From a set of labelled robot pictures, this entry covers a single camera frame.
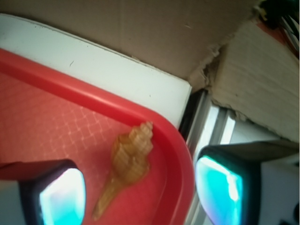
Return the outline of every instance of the spiral shell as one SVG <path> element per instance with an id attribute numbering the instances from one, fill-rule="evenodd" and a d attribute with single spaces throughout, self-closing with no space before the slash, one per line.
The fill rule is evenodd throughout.
<path id="1" fill-rule="evenodd" d="M 93 218 L 97 220 L 104 213 L 116 195 L 129 185 L 135 184 L 149 171 L 147 155 L 153 148 L 152 122 L 133 127 L 129 134 L 119 135 L 112 147 L 112 171 L 104 191 L 98 199 Z"/>

